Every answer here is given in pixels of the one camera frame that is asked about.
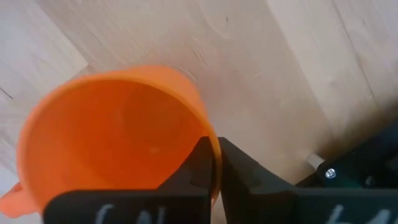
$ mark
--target orange cup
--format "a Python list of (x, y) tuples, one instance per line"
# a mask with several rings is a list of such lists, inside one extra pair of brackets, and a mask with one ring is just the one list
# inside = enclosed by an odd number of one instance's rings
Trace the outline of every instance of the orange cup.
[(72, 80), (29, 115), (17, 147), (20, 183), (0, 199), (15, 218), (71, 190), (156, 189), (209, 136), (220, 191), (221, 150), (197, 89), (148, 65)]

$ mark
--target cup handle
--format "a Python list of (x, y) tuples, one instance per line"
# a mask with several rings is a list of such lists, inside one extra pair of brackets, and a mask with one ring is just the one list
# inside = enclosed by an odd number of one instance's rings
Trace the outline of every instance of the cup handle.
[(0, 212), (9, 218), (18, 218), (36, 212), (37, 209), (21, 183), (16, 184), (0, 198)]

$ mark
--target metal screw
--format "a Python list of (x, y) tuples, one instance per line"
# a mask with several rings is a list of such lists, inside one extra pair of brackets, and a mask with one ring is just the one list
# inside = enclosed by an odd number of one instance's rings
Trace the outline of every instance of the metal screw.
[(335, 178), (335, 177), (336, 177), (336, 171), (335, 171), (334, 169), (328, 169), (328, 170), (325, 172), (325, 177), (326, 177), (327, 179), (333, 179), (333, 178)]

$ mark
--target wood grain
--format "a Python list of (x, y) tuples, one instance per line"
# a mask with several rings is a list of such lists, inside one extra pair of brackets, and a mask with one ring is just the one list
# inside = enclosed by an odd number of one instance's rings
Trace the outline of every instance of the wood grain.
[(384, 118), (333, 0), (267, 2), (340, 150), (362, 141), (383, 125)]
[(395, 118), (398, 112), (398, 2), (335, 2), (374, 99), (388, 118)]
[(309, 153), (348, 150), (398, 112), (395, 0), (0, 2), (0, 193), (40, 97), (107, 70), (182, 71), (218, 135), (291, 183), (312, 172)]

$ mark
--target light wood surface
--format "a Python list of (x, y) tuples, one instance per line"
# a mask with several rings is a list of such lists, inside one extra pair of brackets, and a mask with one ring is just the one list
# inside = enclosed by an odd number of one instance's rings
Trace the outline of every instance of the light wood surface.
[(398, 111), (396, 0), (0, 2), (0, 194), (30, 109), (89, 73), (183, 71), (218, 135), (291, 183), (312, 172), (309, 153), (348, 150)]

